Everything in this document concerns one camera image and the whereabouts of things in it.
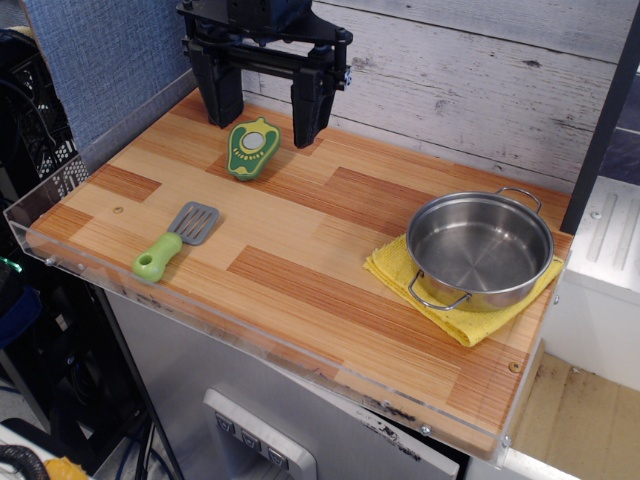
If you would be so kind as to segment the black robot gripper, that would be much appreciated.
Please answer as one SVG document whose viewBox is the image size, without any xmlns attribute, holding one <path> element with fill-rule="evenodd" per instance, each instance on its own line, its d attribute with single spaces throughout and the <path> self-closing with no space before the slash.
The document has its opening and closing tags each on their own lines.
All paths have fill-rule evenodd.
<svg viewBox="0 0 640 480">
<path fill-rule="evenodd" d="M 351 67 L 346 63 L 351 32 L 318 17 L 310 1 L 183 1 L 177 12 L 186 22 L 189 39 L 233 49 L 245 69 L 282 78 L 291 77 L 305 59 L 267 46 L 312 44 L 312 52 L 325 65 L 321 71 L 302 68 L 294 74 L 291 103 L 295 146 L 313 144 L 328 125 L 335 89 L 351 84 Z M 190 42 L 189 59 L 209 121 L 225 128 L 243 111 L 242 73 L 205 46 Z"/>
</svg>

